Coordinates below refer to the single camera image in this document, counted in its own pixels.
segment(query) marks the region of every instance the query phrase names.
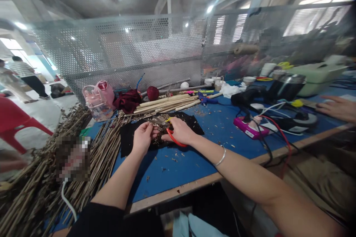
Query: red plastic chair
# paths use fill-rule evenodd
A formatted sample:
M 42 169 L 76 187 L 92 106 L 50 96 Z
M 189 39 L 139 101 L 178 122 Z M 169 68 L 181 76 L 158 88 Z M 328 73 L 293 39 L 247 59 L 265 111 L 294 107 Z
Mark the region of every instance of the red plastic chair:
M 53 135 L 49 129 L 30 117 L 14 102 L 5 97 L 0 97 L 0 138 L 14 147 L 19 153 L 26 153 L 26 149 L 16 141 L 15 134 L 27 127 L 36 127 L 49 135 Z

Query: perforated metal screen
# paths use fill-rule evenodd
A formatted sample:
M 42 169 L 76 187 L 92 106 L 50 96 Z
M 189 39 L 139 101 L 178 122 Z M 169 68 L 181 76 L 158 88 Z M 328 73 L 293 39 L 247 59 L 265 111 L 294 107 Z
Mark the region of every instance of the perforated metal screen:
M 330 22 L 339 22 L 350 3 L 338 6 Z M 259 43 L 267 35 L 270 46 L 280 47 L 288 36 L 320 28 L 338 6 L 267 7 L 209 16 L 170 14 L 51 21 L 34 24 L 33 31 L 84 103 L 82 88 L 99 80 L 107 80 L 114 89 L 135 88 L 145 73 L 139 87 L 144 91 L 148 86 L 184 78 L 191 78 L 190 85 L 195 86 L 216 74 L 239 77 L 244 74 L 241 68 L 254 57 L 232 54 L 235 42 Z

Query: blue table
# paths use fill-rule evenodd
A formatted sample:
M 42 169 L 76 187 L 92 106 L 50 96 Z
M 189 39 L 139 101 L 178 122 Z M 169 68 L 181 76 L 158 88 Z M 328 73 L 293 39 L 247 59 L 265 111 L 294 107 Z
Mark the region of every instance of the blue table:
M 329 88 L 327 95 L 356 95 L 345 89 Z M 231 104 L 230 99 L 220 96 L 221 104 Z M 323 99 L 309 98 L 311 101 L 322 102 Z M 258 164 L 266 162 L 268 155 L 258 140 L 252 140 L 234 124 L 233 120 L 239 108 L 209 104 L 204 107 L 196 105 L 184 110 L 188 115 L 194 115 L 205 132 L 204 137 L 214 143 L 222 144 Z M 308 144 L 324 139 L 332 134 L 347 129 L 344 122 L 328 116 L 317 114 L 319 123 L 312 134 L 294 136 L 286 134 L 288 140 L 302 148 Z M 95 138 L 102 123 L 95 123 L 88 136 Z M 266 137 L 269 147 L 274 151 L 274 157 L 288 152 L 285 142 L 274 134 Z M 113 172 L 125 158 L 118 155 Z M 168 148 L 149 151 L 142 161 L 137 177 L 132 186 L 127 212 L 134 213 L 163 201 L 177 198 L 184 193 L 199 187 L 219 181 L 222 176 L 215 167 L 193 148 Z

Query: black sleeve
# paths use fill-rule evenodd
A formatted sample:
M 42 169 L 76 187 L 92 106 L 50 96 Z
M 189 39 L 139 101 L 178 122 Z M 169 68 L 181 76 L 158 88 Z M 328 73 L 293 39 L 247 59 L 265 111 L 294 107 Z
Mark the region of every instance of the black sleeve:
M 67 237 L 119 236 L 124 211 L 112 206 L 89 203 L 79 214 Z

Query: white floor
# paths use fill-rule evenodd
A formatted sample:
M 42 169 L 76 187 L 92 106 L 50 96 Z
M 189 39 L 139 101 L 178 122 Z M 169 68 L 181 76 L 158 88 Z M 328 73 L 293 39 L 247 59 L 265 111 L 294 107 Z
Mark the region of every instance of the white floor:
M 66 86 L 64 80 L 61 80 L 58 83 Z M 50 84 L 54 83 L 47 83 L 44 85 L 48 95 L 51 93 L 49 86 Z M 38 94 L 33 90 L 27 92 L 27 94 L 31 96 L 32 99 L 39 99 Z M 66 113 L 68 113 L 69 109 L 74 106 L 76 102 L 78 102 L 78 99 L 75 95 L 63 96 L 50 100 L 39 99 L 37 102 L 29 104 L 24 104 L 16 96 L 11 96 L 9 99 L 11 99 L 20 108 L 22 108 L 22 110 L 25 111 L 29 116 L 37 119 L 51 131 L 54 131 L 58 125 L 59 119 L 61 117 L 60 109 L 64 109 L 66 110 Z M 48 137 L 48 134 L 34 127 L 22 129 L 16 134 L 16 139 L 25 149 L 42 148 L 45 145 Z M 0 139 L 0 149 L 14 150 L 12 146 L 4 142 L 2 139 Z

